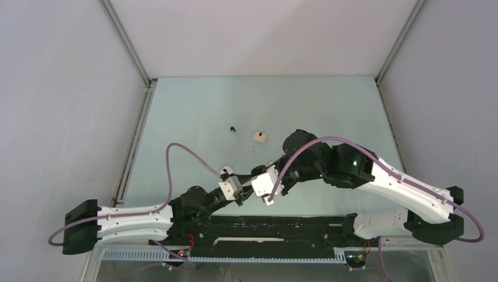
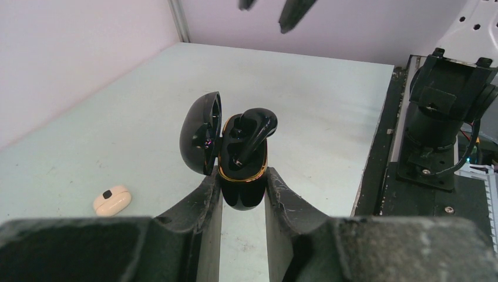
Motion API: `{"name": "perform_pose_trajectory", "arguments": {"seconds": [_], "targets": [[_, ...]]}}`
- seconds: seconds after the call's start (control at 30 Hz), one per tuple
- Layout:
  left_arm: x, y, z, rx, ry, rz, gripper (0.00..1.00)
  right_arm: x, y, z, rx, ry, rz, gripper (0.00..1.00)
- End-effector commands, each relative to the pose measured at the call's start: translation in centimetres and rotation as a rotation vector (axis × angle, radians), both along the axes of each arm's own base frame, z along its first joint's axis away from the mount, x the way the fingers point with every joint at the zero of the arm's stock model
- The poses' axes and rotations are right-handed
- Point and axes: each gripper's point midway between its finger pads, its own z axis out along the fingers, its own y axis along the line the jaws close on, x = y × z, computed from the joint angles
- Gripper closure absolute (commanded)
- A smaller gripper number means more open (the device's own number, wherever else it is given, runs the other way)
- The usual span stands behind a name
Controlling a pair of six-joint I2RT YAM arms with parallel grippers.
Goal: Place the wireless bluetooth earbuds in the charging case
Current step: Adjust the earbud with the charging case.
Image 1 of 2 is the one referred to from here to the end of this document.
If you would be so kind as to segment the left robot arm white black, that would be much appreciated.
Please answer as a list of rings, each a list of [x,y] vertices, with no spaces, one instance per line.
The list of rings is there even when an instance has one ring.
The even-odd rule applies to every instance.
[[[65,215],[62,253],[76,255],[98,244],[117,241],[164,241],[180,244],[186,229],[208,219],[231,203],[242,205],[253,193],[257,175],[221,174],[219,187],[206,192],[192,186],[175,199],[144,207],[100,206],[96,199],[85,200]]]

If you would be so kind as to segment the black earbud charging case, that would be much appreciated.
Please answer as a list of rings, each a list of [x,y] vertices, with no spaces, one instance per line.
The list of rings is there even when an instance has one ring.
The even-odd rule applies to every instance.
[[[251,175],[256,176],[266,172],[267,167],[264,165],[257,166],[251,170]]]

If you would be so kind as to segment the white earbud charging case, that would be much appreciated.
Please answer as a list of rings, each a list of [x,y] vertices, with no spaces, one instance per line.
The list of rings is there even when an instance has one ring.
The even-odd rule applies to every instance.
[[[224,175],[224,174],[233,174],[234,173],[234,170],[232,167],[230,166],[224,166],[221,170],[220,170],[220,174],[221,175]]]

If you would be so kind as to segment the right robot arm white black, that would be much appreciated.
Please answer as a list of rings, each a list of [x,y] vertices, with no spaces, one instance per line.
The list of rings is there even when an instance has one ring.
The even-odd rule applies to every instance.
[[[400,205],[384,213],[346,215],[340,236],[350,246],[379,236],[412,236],[444,245],[464,233],[464,219],[455,214],[454,205],[463,203],[463,190],[457,186],[438,189],[396,170],[364,147],[347,142],[330,146],[301,129],[284,140],[282,150],[284,155],[274,164],[283,196],[297,183],[321,179]]]

